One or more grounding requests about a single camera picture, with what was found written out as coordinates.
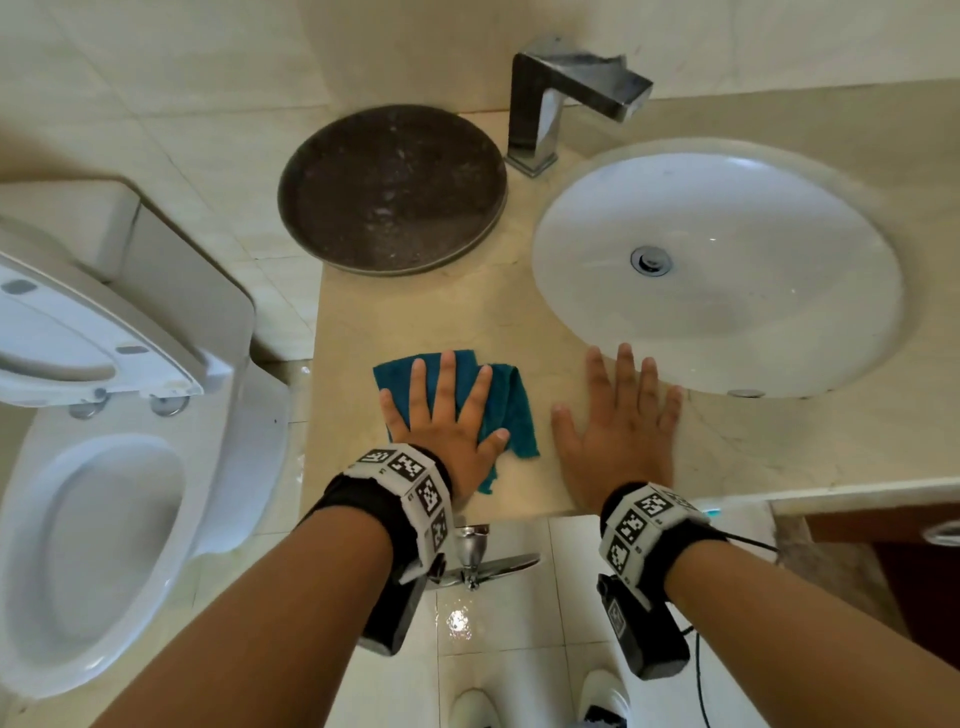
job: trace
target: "person's left hand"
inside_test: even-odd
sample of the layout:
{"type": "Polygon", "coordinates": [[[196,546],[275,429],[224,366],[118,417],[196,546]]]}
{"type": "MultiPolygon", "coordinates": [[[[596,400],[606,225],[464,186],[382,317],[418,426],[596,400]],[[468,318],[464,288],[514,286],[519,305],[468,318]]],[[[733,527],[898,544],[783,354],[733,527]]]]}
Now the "person's left hand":
{"type": "Polygon", "coordinates": [[[431,417],[426,401],[426,363],[416,359],[410,373],[409,428],[397,411],[390,390],[380,390],[380,410],[390,436],[395,443],[419,445],[441,459],[453,480],[450,495],[454,507],[463,505],[476,492],[510,440],[510,432],[501,427],[477,444],[492,378],[493,369],[489,365],[480,368],[458,421],[457,357],[453,352],[442,353],[431,417]]]}

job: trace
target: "toilet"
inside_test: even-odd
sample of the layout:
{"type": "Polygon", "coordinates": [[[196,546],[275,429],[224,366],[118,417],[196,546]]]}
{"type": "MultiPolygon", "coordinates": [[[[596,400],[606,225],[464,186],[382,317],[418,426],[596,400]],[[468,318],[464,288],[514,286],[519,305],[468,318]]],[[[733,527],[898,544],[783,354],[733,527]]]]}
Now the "toilet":
{"type": "Polygon", "coordinates": [[[256,529],[290,394],[251,362],[253,318],[124,184],[0,184],[0,401],[36,410],[0,504],[10,690],[93,679],[189,559],[256,529]]]}

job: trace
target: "cleaning rag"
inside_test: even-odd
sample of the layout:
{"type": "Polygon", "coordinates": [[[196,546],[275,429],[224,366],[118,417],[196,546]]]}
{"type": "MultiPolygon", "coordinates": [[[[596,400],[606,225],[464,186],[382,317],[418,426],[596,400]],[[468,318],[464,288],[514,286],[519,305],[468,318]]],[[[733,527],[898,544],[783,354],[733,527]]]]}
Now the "cleaning rag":
{"type": "MultiPolygon", "coordinates": [[[[467,401],[473,382],[480,373],[476,354],[472,349],[455,352],[457,355],[456,395],[457,416],[467,401]]],[[[410,370],[414,359],[426,362],[426,399],[433,411],[433,399],[437,395],[437,378],[440,376],[440,355],[422,353],[402,359],[384,362],[373,367],[373,378],[379,389],[389,389],[394,396],[394,404],[403,421],[410,426],[410,370]]],[[[509,364],[491,364],[493,379],[487,408],[484,410],[483,424],[477,442],[487,438],[494,430],[506,427],[510,430],[507,449],[517,457],[528,458],[540,455],[537,450],[537,436],[534,434],[534,420],[530,413],[530,401],[523,388],[523,380],[516,367],[509,364]]],[[[480,485],[480,492],[492,493],[492,483],[496,480],[496,467],[480,485]]]]}

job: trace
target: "toilet lid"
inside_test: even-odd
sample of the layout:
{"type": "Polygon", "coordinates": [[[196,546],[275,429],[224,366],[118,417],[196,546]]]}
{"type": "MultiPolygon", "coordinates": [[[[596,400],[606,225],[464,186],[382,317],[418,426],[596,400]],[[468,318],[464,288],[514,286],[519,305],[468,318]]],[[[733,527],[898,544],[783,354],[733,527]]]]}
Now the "toilet lid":
{"type": "Polygon", "coordinates": [[[0,227],[0,401],[26,407],[116,392],[190,397],[205,367],[98,280],[0,227]]]}

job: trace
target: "finger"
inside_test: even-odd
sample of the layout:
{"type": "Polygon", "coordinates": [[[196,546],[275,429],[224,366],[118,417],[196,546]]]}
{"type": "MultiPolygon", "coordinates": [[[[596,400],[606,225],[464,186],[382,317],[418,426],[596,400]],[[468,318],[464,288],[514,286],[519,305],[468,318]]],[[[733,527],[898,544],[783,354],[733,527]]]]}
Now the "finger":
{"type": "Polygon", "coordinates": [[[454,423],[457,421],[457,355],[444,352],[440,355],[440,376],[437,378],[437,396],[433,400],[433,421],[454,423]]]}
{"type": "Polygon", "coordinates": [[[426,403],[426,362],[414,359],[410,369],[410,428],[430,425],[430,407],[426,403]]]}
{"type": "Polygon", "coordinates": [[[383,413],[383,421],[387,424],[387,430],[390,432],[390,439],[395,443],[401,442],[409,433],[407,424],[403,422],[403,416],[394,404],[394,396],[389,389],[380,390],[380,412],[383,413]]]}
{"type": "Polygon", "coordinates": [[[505,427],[500,427],[477,446],[477,454],[480,455],[484,466],[487,468],[484,473],[485,477],[490,468],[493,467],[493,463],[496,462],[496,458],[503,454],[503,451],[507,448],[508,442],[510,442],[510,432],[505,427]]]}
{"type": "Polygon", "coordinates": [[[624,419],[636,417],[636,365],[630,344],[616,352],[616,412],[624,419]]]}
{"type": "Polygon", "coordinates": [[[673,436],[677,429],[677,422],[680,421],[680,411],[684,406],[684,390],[682,387],[673,386],[667,390],[666,404],[660,413],[660,431],[666,435],[673,436]]]}
{"type": "Polygon", "coordinates": [[[484,364],[480,367],[477,379],[473,382],[473,388],[470,390],[467,401],[464,402],[464,408],[460,410],[460,426],[463,427],[470,437],[476,437],[480,431],[480,424],[483,423],[483,413],[487,409],[487,395],[490,394],[490,383],[493,379],[493,367],[484,364]]]}
{"type": "Polygon", "coordinates": [[[573,426],[573,415],[565,404],[554,404],[550,412],[550,424],[553,425],[553,443],[561,460],[566,459],[581,445],[580,435],[573,426]]]}
{"type": "Polygon", "coordinates": [[[640,398],[637,408],[640,410],[640,420],[649,425],[656,425],[660,417],[658,382],[657,362],[652,356],[648,356],[640,364],[640,398]]]}
{"type": "Polygon", "coordinates": [[[598,347],[587,349],[587,388],[590,393],[590,421],[604,425],[613,417],[613,388],[598,347]]]}

